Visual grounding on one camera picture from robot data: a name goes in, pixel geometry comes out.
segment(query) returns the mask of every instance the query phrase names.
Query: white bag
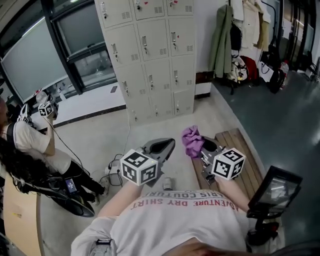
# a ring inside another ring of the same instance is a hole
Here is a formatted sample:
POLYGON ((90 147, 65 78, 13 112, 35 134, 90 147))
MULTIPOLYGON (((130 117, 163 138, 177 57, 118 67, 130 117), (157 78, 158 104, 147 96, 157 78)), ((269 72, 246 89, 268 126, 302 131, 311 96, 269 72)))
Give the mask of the white bag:
POLYGON ((262 61, 259 61, 258 69, 259 69, 259 77, 263 78, 263 80, 266 83, 270 82, 270 79, 274 74, 274 71, 262 61))

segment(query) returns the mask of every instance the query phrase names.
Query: dark green floor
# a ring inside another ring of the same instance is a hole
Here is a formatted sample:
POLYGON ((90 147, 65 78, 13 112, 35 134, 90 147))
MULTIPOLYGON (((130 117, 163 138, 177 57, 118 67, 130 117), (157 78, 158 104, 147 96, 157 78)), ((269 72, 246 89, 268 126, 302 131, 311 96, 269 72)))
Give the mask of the dark green floor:
POLYGON ((271 165, 303 177, 283 215, 286 243, 320 239, 320 83, 290 73, 277 94, 265 86, 230 88, 214 83, 243 125, 266 170, 271 165))

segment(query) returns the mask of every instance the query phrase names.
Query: white t-shirt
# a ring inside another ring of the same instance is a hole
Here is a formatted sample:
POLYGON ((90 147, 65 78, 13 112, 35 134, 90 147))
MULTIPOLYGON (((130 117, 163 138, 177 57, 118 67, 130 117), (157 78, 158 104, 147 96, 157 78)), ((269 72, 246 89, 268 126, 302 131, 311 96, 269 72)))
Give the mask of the white t-shirt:
POLYGON ((254 223, 219 192, 150 192, 118 217, 95 219, 72 243, 71 256, 89 256, 98 239, 111 238, 117 256, 161 256, 191 238, 219 249, 246 252, 254 223))
MULTIPOLYGON (((1 135, 5 140, 7 139, 7 129, 8 126, 5 126, 1 135)), ((18 121, 14 125, 13 133, 14 144, 18 150, 27 153, 34 159, 42 160, 49 168, 58 171, 60 174, 64 174, 70 167, 71 157, 67 153, 55 149, 53 156, 44 154, 50 142, 50 137, 33 129, 26 122, 18 121)))

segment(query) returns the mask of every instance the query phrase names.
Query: locker door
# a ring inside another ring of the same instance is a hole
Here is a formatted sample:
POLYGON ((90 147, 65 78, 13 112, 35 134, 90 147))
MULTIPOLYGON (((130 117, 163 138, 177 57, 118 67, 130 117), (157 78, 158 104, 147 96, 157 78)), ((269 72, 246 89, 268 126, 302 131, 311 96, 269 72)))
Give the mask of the locker door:
POLYGON ((115 70, 123 97, 139 101, 140 96, 145 96, 146 82, 141 64, 120 67, 115 70))
POLYGON ((172 113, 172 98, 170 91, 159 92, 151 96, 151 109, 158 118, 170 117, 172 113))
POLYGON ((191 114, 193 111, 195 91, 193 89, 177 91, 174 97, 174 114, 176 116, 191 114))
POLYGON ((140 62, 134 25, 105 31, 104 37, 114 67, 140 62))
POLYGON ((193 18, 169 19, 172 56, 194 54, 195 24, 193 18))
POLYGON ((194 85, 193 55, 172 58, 172 90, 187 90, 194 85))
POLYGON ((168 59, 154 60, 145 65, 147 86, 151 94, 171 91, 170 63, 168 59))
POLYGON ((168 15, 193 15, 194 0, 166 0, 168 15))
POLYGON ((132 22, 129 0, 98 0, 105 28, 132 22))
POLYGON ((139 100, 129 99, 126 106, 131 124, 145 122, 153 116, 149 97, 146 95, 140 97, 139 100))
POLYGON ((132 0, 136 20, 165 16, 164 2, 161 0, 132 0))
POLYGON ((168 57, 167 30, 164 19, 138 23, 138 30, 145 61, 168 57))

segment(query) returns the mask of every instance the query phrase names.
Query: wooden board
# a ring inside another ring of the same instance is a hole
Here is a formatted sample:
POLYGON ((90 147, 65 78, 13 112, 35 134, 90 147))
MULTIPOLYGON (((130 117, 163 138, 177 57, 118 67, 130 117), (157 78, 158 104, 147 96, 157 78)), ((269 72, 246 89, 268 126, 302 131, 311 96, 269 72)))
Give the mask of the wooden board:
MULTIPOLYGON (((263 178, 242 134, 238 129, 232 129, 230 131, 217 133, 215 135, 215 140, 217 140, 222 146, 226 146, 229 149, 236 148, 246 156, 242 172, 235 179, 235 182, 239 185, 243 193, 247 195, 249 199, 251 199, 261 185, 263 178)), ((210 187, 201 175, 203 170, 201 160, 192 159, 192 163, 196 177, 198 179, 199 187, 202 190, 211 189, 219 191, 216 182, 213 183, 210 187)))
POLYGON ((40 195, 24 194, 6 175, 3 195, 5 235, 26 256, 44 256, 40 228, 40 195))

